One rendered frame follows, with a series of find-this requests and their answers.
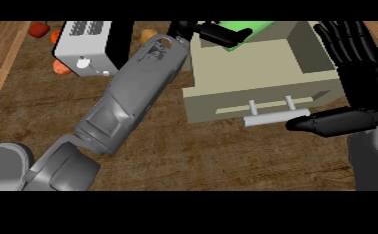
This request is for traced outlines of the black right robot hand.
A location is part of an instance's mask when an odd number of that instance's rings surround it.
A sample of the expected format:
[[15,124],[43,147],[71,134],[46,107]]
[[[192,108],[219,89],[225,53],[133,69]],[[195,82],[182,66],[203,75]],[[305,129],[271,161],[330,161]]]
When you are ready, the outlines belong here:
[[334,137],[378,127],[378,45],[362,21],[321,21],[313,29],[337,67],[349,107],[291,119],[287,129]]

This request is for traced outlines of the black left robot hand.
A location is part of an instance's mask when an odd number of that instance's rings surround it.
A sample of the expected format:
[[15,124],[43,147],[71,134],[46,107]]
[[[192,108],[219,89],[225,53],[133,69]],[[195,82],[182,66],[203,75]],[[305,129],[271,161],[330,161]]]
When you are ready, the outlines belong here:
[[219,25],[219,21],[206,21],[200,24],[197,21],[173,21],[170,24],[167,35],[178,38],[192,40],[194,34],[200,34],[200,38],[212,43],[232,48],[246,41],[253,34],[251,28],[234,31]]

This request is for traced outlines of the green cup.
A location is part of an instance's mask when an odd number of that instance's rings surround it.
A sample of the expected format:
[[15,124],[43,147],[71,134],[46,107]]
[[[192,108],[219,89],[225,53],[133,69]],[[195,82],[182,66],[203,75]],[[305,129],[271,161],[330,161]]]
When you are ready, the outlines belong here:
[[234,51],[272,24],[274,21],[222,21],[220,26],[229,30],[241,31],[246,28],[253,30],[253,33],[246,40],[235,47],[226,48],[226,51]]

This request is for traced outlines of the beige open drawer box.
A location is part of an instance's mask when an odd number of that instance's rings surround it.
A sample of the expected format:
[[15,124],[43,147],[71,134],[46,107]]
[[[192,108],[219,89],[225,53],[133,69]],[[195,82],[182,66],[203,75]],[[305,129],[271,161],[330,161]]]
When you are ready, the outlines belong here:
[[185,88],[185,96],[339,80],[315,24],[316,21],[277,21],[234,51],[195,34],[194,86]]

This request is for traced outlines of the beige drawer front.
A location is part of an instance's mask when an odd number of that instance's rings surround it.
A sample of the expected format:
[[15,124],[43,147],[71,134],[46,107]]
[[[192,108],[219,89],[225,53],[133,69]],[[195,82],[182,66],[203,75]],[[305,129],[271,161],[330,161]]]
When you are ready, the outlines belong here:
[[288,110],[285,97],[293,98],[297,109],[327,105],[344,96],[334,71],[302,74],[297,78],[250,78],[243,82],[183,89],[189,123],[207,122],[251,115],[254,101],[260,115]]

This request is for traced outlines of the yellow-orange fruit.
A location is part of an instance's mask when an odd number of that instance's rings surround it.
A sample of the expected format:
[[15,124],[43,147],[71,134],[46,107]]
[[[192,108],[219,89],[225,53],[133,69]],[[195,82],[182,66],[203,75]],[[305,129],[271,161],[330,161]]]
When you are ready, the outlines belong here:
[[141,43],[145,44],[157,34],[158,31],[155,29],[144,29],[141,33]]

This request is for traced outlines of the white toaster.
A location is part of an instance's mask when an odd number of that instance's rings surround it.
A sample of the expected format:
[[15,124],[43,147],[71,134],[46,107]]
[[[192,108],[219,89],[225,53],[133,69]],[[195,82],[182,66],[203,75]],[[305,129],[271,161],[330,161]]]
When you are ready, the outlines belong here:
[[65,21],[54,56],[79,76],[113,76],[129,60],[133,21]]

